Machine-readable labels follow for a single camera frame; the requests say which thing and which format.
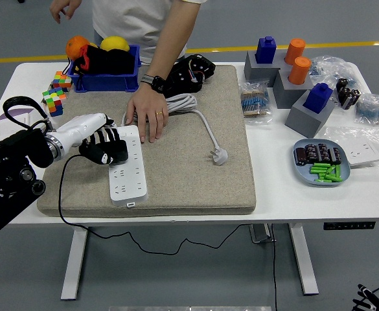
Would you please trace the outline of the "person's left hand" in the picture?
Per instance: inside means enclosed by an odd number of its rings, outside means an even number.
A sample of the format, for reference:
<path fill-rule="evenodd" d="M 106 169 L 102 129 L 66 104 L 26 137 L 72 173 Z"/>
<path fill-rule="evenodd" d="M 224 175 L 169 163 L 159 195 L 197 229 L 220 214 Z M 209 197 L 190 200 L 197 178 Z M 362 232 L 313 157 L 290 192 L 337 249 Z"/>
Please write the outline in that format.
<path fill-rule="evenodd" d="M 125 124 L 131 124 L 135 115 L 137 115 L 140 142 L 144 143 L 147 137 L 150 143 L 160 139 L 163 128 L 168 122 L 167 102 L 164 95 L 142 82 L 128 101 Z"/>

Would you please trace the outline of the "person's right hand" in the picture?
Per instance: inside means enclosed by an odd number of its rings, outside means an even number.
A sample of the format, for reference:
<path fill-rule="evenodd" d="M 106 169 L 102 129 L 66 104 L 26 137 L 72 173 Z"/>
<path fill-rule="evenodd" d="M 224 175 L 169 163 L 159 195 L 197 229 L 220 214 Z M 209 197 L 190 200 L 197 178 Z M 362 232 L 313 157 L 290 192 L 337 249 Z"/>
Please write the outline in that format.
<path fill-rule="evenodd" d="M 75 11 L 82 4 L 82 0 L 53 0 L 50 4 L 49 11 L 57 24 L 61 23 L 62 17 L 70 20 Z"/>

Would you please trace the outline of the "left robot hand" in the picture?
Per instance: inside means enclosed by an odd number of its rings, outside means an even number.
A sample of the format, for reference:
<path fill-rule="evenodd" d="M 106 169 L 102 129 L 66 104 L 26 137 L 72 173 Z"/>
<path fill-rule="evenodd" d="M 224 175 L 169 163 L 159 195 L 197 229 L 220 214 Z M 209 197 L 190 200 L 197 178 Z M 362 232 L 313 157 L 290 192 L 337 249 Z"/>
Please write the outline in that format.
<path fill-rule="evenodd" d="M 46 140 L 56 161 L 77 147 L 81 156 L 96 164 L 112 164 L 121 160 L 125 148 L 115 121 L 103 113 L 77 116 L 49 132 Z"/>

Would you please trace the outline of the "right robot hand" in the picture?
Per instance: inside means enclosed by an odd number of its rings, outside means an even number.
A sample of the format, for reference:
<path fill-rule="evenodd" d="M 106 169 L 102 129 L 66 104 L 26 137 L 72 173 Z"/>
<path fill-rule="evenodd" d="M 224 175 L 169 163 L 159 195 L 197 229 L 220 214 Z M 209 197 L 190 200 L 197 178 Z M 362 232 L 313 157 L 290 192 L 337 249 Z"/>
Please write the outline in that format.
<path fill-rule="evenodd" d="M 358 284 L 358 295 L 364 300 L 353 299 L 354 306 L 352 310 L 376 310 L 379 311 L 379 298 L 362 284 Z"/>

